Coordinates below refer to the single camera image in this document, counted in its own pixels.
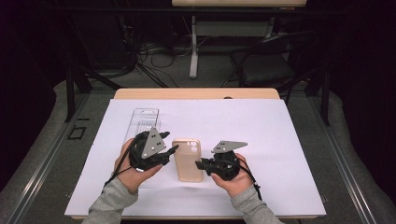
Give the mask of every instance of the black mechanical part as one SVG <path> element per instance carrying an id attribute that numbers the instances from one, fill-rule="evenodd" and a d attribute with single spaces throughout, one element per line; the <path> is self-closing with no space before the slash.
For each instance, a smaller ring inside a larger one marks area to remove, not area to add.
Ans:
<path id="1" fill-rule="evenodd" d="M 169 132 L 160 133 L 162 139 L 169 135 Z M 171 147 L 164 153 L 156 153 L 146 159 L 142 159 L 143 149 L 148 141 L 149 132 L 139 133 L 131 145 L 128 146 L 129 160 L 131 166 L 135 169 L 147 171 L 148 169 L 162 164 L 166 165 L 169 162 L 169 157 L 176 152 L 178 146 Z"/>
<path id="2" fill-rule="evenodd" d="M 215 153 L 213 159 L 201 158 L 195 164 L 200 170 L 205 170 L 207 175 L 215 173 L 223 180 L 232 180 L 239 174 L 239 160 L 233 151 Z"/>

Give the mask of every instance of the phone case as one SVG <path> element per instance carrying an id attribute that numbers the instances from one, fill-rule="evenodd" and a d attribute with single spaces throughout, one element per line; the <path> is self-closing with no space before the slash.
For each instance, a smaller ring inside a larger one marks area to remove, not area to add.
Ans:
<path id="1" fill-rule="evenodd" d="M 201 182 L 204 173 L 195 164 L 201 160 L 201 143 L 194 138 L 178 138 L 172 141 L 172 147 L 178 145 L 174 154 L 177 176 L 183 182 Z"/>

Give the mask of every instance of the finger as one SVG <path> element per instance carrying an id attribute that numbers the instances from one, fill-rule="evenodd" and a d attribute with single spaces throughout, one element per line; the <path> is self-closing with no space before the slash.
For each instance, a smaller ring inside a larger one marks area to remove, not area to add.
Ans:
<path id="1" fill-rule="evenodd" d="M 246 159 L 245 157 L 243 157 L 243 156 L 242 156 L 241 154 L 239 154 L 239 153 L 235 153 L 235 156 L 236 156 L 236 158 L 237 158 L 238 160 L 240 160 L 239 164 L 240 164 L 242 167 L 248 169 L 247 159 Z"/>
<path id="2" fill-rule="evenodd" d="M 156 166 L 150 168 L 149 170 L 147 170 L 143 173 L 140 173 L 140 176 L 141 176 L 142 180 L 145 181 L 145 180 L 149 179 L 150 177 L 154 176 L 155 174 L 157 174 L 157 172 L 159 172 L 161 170 L 161 168 L 163 168 L 163 166 L 161 164 L 156 165 Z"/>
<path id="3" fill-rule="evenodd" d="M 213 181 L 215 181 L 216 185 L 218 185 L 221 188 L 224 188 L 224 186 L 227 184 L 219 175 L 216 175 L 215 173 L 210 174 L 212 177 Z"/>
<path id="4" fill-rule="evenodd" d="M 124 143 L 124 145 L 121 148 L 121 156 L 125 153 L 126 149 L 128 149 L 128 146 L 131 145 L 132 141 L 134 141 L 133 138 L 129 139 L 128 141 L 126 141 L 126 143 Z"/>

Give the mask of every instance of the gray sleeve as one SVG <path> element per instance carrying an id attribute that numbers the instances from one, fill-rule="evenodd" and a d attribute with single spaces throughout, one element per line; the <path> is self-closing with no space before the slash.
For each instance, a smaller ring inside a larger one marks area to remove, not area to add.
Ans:
<path id="1" fill-rule="evenodd" d="M 103 188 L 102 194 L 91 205 L 89 215 L 82 223 L 120 223 L 123 209 L 136 201 L 137 192 L 130 194 L 115 178 Z"/>
<path id="2" fill-rule="evenodd" d="M 247 224 L 278 224 L 282 223 L 274 215 L 267 204 L 259 199 L 253 185 L 231 198 L 233 208 L 244 213 Z"/>

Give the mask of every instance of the metal bar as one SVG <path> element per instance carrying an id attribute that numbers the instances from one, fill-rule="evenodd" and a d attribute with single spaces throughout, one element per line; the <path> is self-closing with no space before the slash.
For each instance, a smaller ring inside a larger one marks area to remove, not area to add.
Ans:
<path id="1" fill-rule="evenodd" d="M 67 117 L 64 122 L 69 122 L 75 113 L 75 94 L 74 94 L 74 80 L 71 68 L 68 67 L 66 71 L 66 89 L 67 89 Z"/>
<path id="2" fill-rule="evenodd" d="M 74 116 L 70 119 L 70 122 L 64 124 L 62 129 L 60 130 L 58 136 L 55 138 L 51 149 L 49 150 L 47 156 L 43 159 L 43 161 L 38 165 L 35 173 L 32 175 L 32 178 L 29 180 L 26 185 L 23 193 L 19 201 L 17 202 L 17 206 L 12 212 L 7 223 L 21 223 L 24 216 L 26 215 L 30 205 L 32 204 L 35 196 L 40 191 L 41 186 L 44 184 L 47 175 L 50 172 L 50 169 L 55 163 L 55 160 L 61 150 L 61 144 L 68 133 L 73 129 L 74 123 L 76 122 L 78 115 L 82 111 L 82 108 L 87 103 L 89 95 L 82 94 L 77 103 L 77 110 Z"/>
<path id="3" fill-rule="evenodd" d="M 359 186 L 347 164 L 343 150 L 340 148 L 335 136 L 332 134 L 331 127 L 327 126 L 321 118 L 319 113 L 320 105 L 318 99 L 316 97 L 309 97 L 308 100 L 309 104 L 311 104 L 311 106 L 314 108 L 313 111 L 321 130 L 329 140 L 332 148 L 332 157 L 338 167 L 338 171 L 340 172 L 344 183 L 346 184 L 346 189 L 349 192 L 350 198 L 355 204 L 356 210 L 361 217 L 361 222 L 363 224 L 376 224 L 374 215 L 372 214 L 370 207 L 364 198 L 361 187 Z"/>
<path id="4" fill-rule="evenodd" d="M 326 70 L 323 75 L 322 95 L 320 103 L 320 115 L 327 126 L 329 123 L 329 91 L 330 91 L 330 72 Z"/>
<path id="5" fill-rule="evenodd" d="M 190 78 L 197 78 L 198 74 L 198 49 L 197 49 L 197 21 L 195 16 L 192 16 L 191 21 L 191 65 Z"/>
<path id="6" fill-rule="evenodd" d="M 102 77 L 98 73 L 93 72 L 91 69 L 88 69 L 84 66 L 79 66 L 78 69 L 80 69 L 83 73 L 86 73 L 86 74 L 90 75 L 91 77 L 97 79 L 98 81 L 102 82 L 103 84 L 106 84 L 108 87 L 112 88 L 115 91 L 121 88 L 121 86 L 119 84 L 117 84 L 105 77 Z"/>
<path id="7" fill-rule="evenodd" d="M 270 7 L 162 7 L 162 8 L 128 8 L 128 7 L 44 7 L 52 13 L 63 14 L 117 14 L 117 15 L 172 15 L 172 16 L 270 16 L 298 17 L 316 19 L 334 19 L 344 16 L 348 8 L 342 10 L 282 10 Z"/>

